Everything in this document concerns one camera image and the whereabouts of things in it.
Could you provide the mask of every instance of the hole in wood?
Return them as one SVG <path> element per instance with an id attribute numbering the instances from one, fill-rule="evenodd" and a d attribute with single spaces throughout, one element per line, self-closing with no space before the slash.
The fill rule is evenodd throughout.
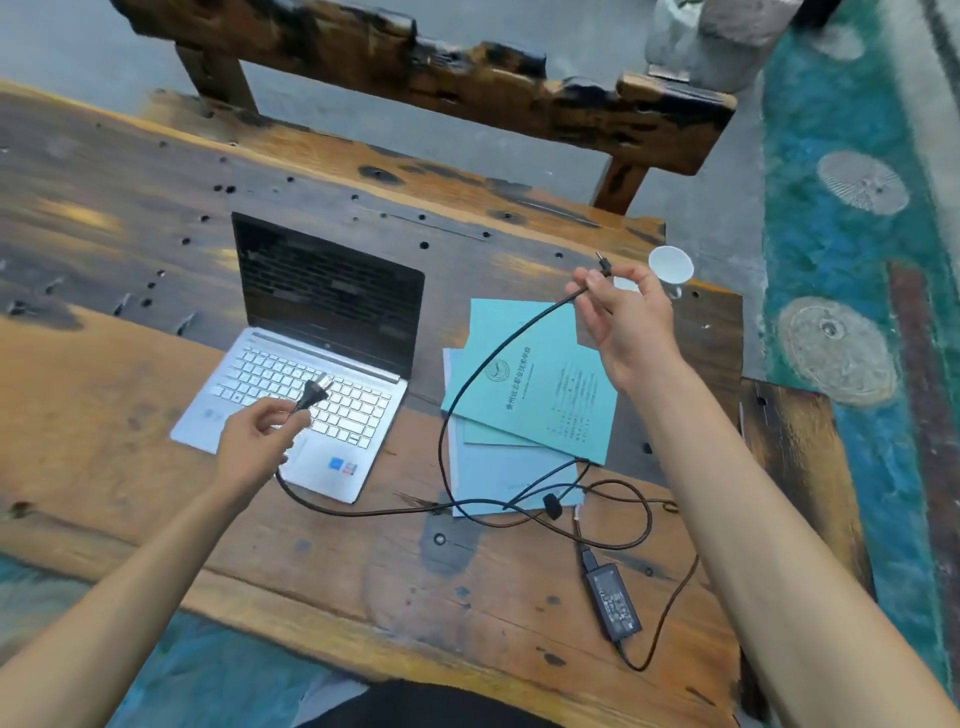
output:
<path id="1" fill-rule="evenodd" d="M 18 500 L 10 507 L 11 518 L 22 519 L 28 513 L 34 510 L 34 505 L 28 500 Z"/>

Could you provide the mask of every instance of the laptop screen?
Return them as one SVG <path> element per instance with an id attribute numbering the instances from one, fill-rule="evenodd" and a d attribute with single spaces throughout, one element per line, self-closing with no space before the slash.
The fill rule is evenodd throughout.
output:
<path id="1" fill-rule="evenodd" d="M 409 378 L 421 271 L 234 212 L 251 326 Z"/>

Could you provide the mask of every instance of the logo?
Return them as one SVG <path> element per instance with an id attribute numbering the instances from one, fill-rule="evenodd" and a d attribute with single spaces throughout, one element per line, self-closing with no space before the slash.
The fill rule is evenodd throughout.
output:
<path id="1" fill-rule="evenodd" d="M 510 366 L 503 359 L 494 359 L 484 370 L 490 381 L 506 381 L 510 376 Z"/>

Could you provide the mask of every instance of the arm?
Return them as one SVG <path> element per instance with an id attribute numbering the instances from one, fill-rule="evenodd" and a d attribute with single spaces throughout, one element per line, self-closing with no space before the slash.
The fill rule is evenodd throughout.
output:
<path id="1" fill-rule="evenodd" d="M 574 275 L 577 308 L 614 386 L 634 402 L 744 652 L 786 725 L 960 726 L 926 665 L 756 463 L 684 362 L 644 266 Z"/>
<path id="2" fill-rule="evenodd" d="M 210 551 L 309 425 L 287 419 L 293 406 L 261 400 L 227 420 L 214 484 L 0 669 L 0 727 L 107 724 Z"/>

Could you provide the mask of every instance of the white cup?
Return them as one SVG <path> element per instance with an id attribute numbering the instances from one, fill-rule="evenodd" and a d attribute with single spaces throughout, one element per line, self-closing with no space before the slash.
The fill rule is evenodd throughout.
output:
<path id="1" fill-rule="evenodd" d="M 693 261 L 690 256 L 672 245 L 655 248 L 647 259 L 647 265 L 657 278 L 669 284 L 666 294 L 672 299 L 682 296 L 684 283 L 693 278 Z"/>

